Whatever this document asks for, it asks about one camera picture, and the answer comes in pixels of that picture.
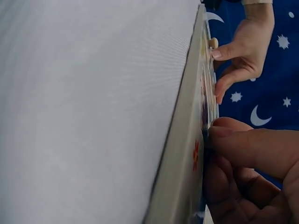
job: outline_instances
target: blue fabric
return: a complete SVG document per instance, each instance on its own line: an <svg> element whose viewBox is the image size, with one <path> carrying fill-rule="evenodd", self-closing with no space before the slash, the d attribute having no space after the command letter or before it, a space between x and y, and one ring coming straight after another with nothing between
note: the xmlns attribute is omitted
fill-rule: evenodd
<svg viewBox="0 0 299 224"><path fill-rule="evenodd" d="M234 84L219 107L220 116L237 119L254 128L299 130L299 61L296 57L299 50L299 1L274 0L273 7L276 23L263 73L255 81ZM219 45L231 42L239 22L245 17L242 4L223 1L218 11L208 12L219 15L224 21L209 21L211 36L218 39ZM279 36L286 43L281 47ZM216 72L217 78L227 65ZM240 93L241 100L233 102L234 93ZM257 105L256 113L260 119L271 118L264 125L254 122L258 125L255 126L250 119ZM274 179L265 177L281 187Z"/></svg>

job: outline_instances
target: wooden knob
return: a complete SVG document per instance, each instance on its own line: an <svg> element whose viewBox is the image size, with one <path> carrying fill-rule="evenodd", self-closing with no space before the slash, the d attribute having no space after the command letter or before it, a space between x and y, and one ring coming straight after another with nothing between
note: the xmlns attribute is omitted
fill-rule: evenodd
<svg viewBox="0 0 299 224"><path fill-rule="evenodd" d="M209 40L209 46L214 48L214 49L218 48L217 38L213 37L211 40Z"/></svg>

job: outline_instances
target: gray fabric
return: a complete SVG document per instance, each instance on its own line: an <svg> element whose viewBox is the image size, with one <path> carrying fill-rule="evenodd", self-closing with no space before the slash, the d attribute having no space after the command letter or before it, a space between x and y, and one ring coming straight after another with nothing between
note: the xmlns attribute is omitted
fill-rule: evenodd
<svg viewBox="0 0 299 224"><path fill-rule="evenodd" d="M0 1L0 223L139 224L199 1Z"/></svg>

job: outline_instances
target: white crescent moon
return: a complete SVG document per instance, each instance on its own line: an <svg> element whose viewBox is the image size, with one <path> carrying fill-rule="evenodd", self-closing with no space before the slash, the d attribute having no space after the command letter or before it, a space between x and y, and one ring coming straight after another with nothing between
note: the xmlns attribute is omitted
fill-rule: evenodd
<svg viewBox="0 0 299 224"><path fill-rule="evenodd" d="M206 17L207 17L208 21L209 20L218 20L218 21L224 23L223 19L219 15L216 15L215 13L207 12Z"/></svg>
<svg viewBox="0 0 299 224"><path fill-rule="evenodd" d="M250 116L250 121L254 126L263 126L263 125L267 124L272 119L272 117L265 119L265 120L260 119L256 113L257 107L258 107L258 105L256 105L256 107L253 109L251 116Z"/></svg>

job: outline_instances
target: hand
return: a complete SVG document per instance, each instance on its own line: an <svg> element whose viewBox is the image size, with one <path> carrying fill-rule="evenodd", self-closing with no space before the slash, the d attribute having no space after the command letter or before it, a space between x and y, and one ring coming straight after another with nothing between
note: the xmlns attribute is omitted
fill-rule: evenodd
<svg viewBox="0 0 299 224"><path fill-rule="evenodd" d="M217 119L204 190L215 224L299 224L299 131L253 130ZM280 190L256 171L277 178Z"/></svg>
<svg viewBox="0 0 299 224"><path fill-rule="evenodd" d="M246 19L239 24L233 41L212 52L216 60L215 69L227 60L232 62L216 83L218 104L222 103L226 90L233 83L257 78L263 70L274 28L273 7L272 4L246 5L245 12Z"/></svg>

